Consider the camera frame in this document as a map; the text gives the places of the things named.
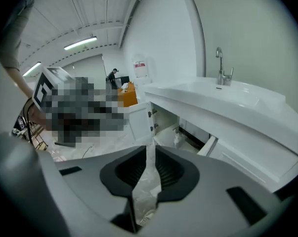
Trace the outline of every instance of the chrome faucet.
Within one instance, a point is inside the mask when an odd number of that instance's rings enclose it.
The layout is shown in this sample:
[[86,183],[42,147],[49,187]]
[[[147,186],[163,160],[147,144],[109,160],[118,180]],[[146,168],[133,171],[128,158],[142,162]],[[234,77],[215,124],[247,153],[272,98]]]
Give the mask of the chrome faucet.
[[225,75],[224,70],[223,70],[223,55],[222,55],[222,50],[220,47],[217,47],[216,50],[216,57],[220,58],[220,70],[219,70],[219,75],[218,75],[218,84],[219,85],[224,85],[224,81],[231,81],[232,80],[232,74],[233,74],[233,68],[231,70],[230,75]]

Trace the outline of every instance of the ceiling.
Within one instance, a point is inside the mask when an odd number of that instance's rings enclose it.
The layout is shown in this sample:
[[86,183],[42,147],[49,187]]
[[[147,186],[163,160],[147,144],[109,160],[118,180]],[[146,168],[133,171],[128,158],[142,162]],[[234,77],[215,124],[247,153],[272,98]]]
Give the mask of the ceiling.
[[[133,3],[135,0],[35,0],[19,48],[20,71],[25,73],[38,61],[60,66],[118,48]],[[64,50],[90,36],[97,40]],[[27,76],[37,73],[34,70]]]

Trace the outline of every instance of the person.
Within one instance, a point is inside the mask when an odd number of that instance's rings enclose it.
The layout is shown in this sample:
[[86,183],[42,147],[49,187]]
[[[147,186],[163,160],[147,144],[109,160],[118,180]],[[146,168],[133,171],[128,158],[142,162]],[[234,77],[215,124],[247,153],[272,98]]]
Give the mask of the person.
[[[33,90],[27,85],[19,71],[18,50],[21,44],[22,33],[29,21],[30,12],[35,0],[23,0],[18,4],[16,11],[18,15],[6,26],[0,42],[0,62],[11,79],[18,85],[23,93],[30,99]],[[28,101],[25,109],[32,104]],[[35,123],[45,125],[44,114],[33,105],[29,110],[29,119]]]
[[113,71],[108,75],[108,80],[111,84],[112,89],[118,89],[118,86],[115,81],[115,73],[119,72],[117,69],[113,69]]

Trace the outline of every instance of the pixelated area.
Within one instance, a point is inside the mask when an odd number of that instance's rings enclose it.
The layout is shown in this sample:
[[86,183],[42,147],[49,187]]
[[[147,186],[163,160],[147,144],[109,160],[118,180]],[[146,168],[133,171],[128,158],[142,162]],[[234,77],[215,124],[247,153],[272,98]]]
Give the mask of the pixelated area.
[[116,89],[94,89],[92,78],[67,81],[43,98],[46,127],[57,132],[58,143],[77,146],[95,137],[115,137],[128,121],[128,108]]

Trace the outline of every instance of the ceiling light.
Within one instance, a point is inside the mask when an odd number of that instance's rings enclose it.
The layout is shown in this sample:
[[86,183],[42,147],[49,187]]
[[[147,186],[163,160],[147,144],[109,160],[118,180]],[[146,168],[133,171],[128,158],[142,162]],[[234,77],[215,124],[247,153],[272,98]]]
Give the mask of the ceiling light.
[[65,49],[65,50],[69,50],[69,49],[71,49],[71,48],[73,48],[73,47],[76,47],[76,46],[78,46],[78,45],[83,45],[83,44],[85,44],[85,43],[89,43],[89,42],[92,42],[92,41],[95,41],[95,40],[97,40],[96,37],[91,37],[91,38],[88,38],[88,39],[84,39],[84,40],[81,40],[81,41],[76,42],[76,43],[74,43],[74,44],[67,45],[67,46],[64,47],[64,49]]
[[37,62],[30,70],[28,70],[26,73],[24,73],[24,77],[29,74],[32,70],[34,70],[37,66],[39,66],[41,64],[41,62]]

